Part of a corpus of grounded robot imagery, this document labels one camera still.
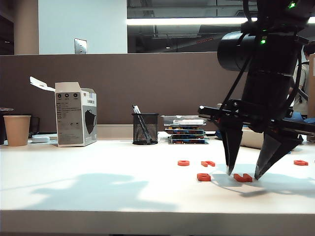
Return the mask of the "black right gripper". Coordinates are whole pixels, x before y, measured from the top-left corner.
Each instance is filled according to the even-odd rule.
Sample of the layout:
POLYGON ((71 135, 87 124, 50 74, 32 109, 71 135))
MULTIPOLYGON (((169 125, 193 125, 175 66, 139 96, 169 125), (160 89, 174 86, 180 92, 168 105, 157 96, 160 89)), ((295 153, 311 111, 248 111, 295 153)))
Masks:
POLYGON ((264 132, 254 174, 257 180, 303 142, 300 134, 314 134, 314 121, 298 118, 289 108, 298 90, 293 82, 291 74, 249 73, 241 99, 226 100, 220 108, 199 107, 200 117, 212 121, 221 133, 228 175, 236 163, 243 125, 264 132))

